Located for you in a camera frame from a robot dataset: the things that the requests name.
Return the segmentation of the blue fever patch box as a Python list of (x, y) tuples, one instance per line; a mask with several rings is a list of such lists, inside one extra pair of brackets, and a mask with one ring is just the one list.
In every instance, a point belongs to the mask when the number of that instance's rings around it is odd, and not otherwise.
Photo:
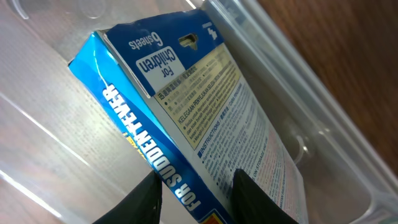
[(236, 169), (308, 222), (302, 176), (205, 11), (93, 32), (69, 69), (198, 223), (236, 222)]

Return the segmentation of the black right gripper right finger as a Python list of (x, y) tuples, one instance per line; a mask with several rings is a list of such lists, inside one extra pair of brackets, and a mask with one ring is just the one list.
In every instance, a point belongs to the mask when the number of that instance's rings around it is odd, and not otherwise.
[(236, 223), (298, 224), (242, 169), (236, 169), (234, 172), (231, 205)]

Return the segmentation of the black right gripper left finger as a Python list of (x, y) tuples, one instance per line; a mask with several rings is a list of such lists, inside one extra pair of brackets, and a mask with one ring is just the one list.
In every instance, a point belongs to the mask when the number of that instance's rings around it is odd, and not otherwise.
[(162, 181), (152, 171), (93, 224), (159, 224), (161, 209)]

